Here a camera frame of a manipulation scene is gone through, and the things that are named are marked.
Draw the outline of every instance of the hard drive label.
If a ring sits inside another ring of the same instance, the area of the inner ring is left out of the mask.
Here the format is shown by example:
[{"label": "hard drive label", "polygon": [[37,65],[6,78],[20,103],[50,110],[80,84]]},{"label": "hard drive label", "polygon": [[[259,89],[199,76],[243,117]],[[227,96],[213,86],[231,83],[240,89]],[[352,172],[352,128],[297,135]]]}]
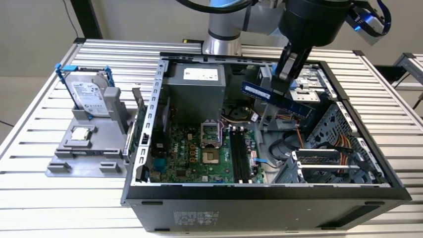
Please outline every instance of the hard drive label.
[{"label": "hard drive label", "polygon": [[93,116],[108,116],[98,86],[94,83],[72,82],[72,87],[84,110]]}]

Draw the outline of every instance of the blue connector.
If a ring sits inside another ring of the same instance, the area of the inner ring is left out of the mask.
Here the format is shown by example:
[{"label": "blue connector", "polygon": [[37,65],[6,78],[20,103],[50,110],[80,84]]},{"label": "blue connector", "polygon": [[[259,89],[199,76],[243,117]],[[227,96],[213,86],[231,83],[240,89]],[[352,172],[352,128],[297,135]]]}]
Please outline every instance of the blue connector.
[{"label": "blue connector", "polygon": [[260,163],[267,163],[265,159],[253,158],[252,160],[256,161],[256,162],[260,162]]},{"label": "blue connector", "polygon": [[108,67],[108,65],[105,66],[104,71],[105,71],[105,73],[106,73],[108,84],[109,84],[110,87],[115,87],[115,81],[113,81],[112,70],[110,70],[110,68]]}]

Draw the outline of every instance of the orange wire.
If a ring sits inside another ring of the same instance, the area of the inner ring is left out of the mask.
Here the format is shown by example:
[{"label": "orange wire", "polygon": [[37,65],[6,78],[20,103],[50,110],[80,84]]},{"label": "orange wire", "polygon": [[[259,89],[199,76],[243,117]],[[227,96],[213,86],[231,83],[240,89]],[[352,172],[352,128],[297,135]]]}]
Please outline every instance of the orange wire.
[{"label": "orange wire", "polygon": [[297,139],[299,139],[299,147],[303,148],[303,139],[301,139],[301,135],[299,134],[299,129],[297,129],[297,120],[296,120],[296,135],[297,135]]},{"label": "orange wire", "polygon": [[348,148],[351,149],[351,143],[345,136],[344,136],[344,139],[345,139],[345,145],[348,144]]}]

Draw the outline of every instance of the small circuit board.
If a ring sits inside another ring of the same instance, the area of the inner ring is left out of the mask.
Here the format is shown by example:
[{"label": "small circuit board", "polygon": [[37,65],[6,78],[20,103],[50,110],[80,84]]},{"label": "small circuit board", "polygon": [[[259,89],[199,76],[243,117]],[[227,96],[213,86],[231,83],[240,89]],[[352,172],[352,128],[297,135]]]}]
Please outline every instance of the small circuit board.
[{"label": "small circuit board", "polygon": [[[233,183],[229,130],[223,130],[219,148],[201,148],[201,128],[173,126],[171,129],[168,153],[163,168],[153,166],[151,182],[209,182]],[[251,146],[255,147],[253,133],[245,132],[245,158],[251,159]],[[263,183],[260,167],[255,166],[251,182]]]}]

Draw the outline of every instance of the metal chassis frame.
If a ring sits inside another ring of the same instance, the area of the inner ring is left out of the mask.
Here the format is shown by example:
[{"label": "metal chassis frame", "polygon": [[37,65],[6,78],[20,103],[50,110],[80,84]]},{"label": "metal chassis frame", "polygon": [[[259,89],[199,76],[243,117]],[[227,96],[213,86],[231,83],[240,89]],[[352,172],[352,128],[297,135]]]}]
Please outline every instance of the metal chassis frame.
[{"label": "metal chassis frame", "polygon": [[384,204],[383,200],[396,200],[393,206],[383,206],[368,214],[360,216],[355,220],[349,221],[340,228],[331,227],[331,224],[327,224],[327,227],[323,226],[321,229],[348,229],[356,225],[359,225],[363,221],[368,220],[368,215],[376,216],[397,205],[405,203],[405,201],[411,200],[409,194],[403,187],[395,172],[388,165],[383,154],[376,146],[376,143],[372,140],[372,137],[365,129],[365,126],[360,120],[359,115],[348,101],[347,94],[332,74],[332,71],[324,61],[312,61],[309,63],[320,64],[323,71],[325,72],[325,76],[329,79],[336,93],[339,95],[339,101],[344,103],[345,109],[352,117],[352,120],[357,126],[360,136],[365,140],[368,147],[371,148],[376,160],[379,162],[380,167],[385,173],[385,177],[391,181],[392,187],[335,187],[332,185],[328,186],[285,186],[285,185],[273,185],[267,187],[253,187],[252,184],[237,184],[236,186],[203,186],[192,185],[183,186],[179,184],[167,184],[167,186],[159,186],[148,183],[139,184],[137,180],[143,174],[140,173],[139,168],[145,164],[147,161],[147,152],[148,145],[151,141],[151,131],[152,131],[152,123],[155,118],[155,107],[157,105],[157,101],[155,98],[159,98],[161,80],[165,76],[168,63],[173,60],[177,62],[205,62],[205,63],[223,63],[227,61],[229,63],[241,63],[241,64],[255,64],[255,65],[265,65],[271,64],[273,59],[255,59],[245,57],[227,57],[227,56],[205,56],[205,55],[193,55],[193,54],[177,54],[177,53],[160,53],[160,60],[157,71],[153,80],[153,92],[149,99],[149,106],[147,109],[147,121],[144,122],[143,135],[148,135],[148,143],[141,144],[139,146],[137,155],[135,158],[133,168],[129,168],[123,192],[123,200],[121,203],[128,202],[131,205],[137,205],[140,202],[151,202],[151,203],[163,203],[163,200],[272,200],[272,199],[300,199],[300,200],[316,200],[316,199],[369,199],[368,203],[373,204],[375,199],[380,204]]}]

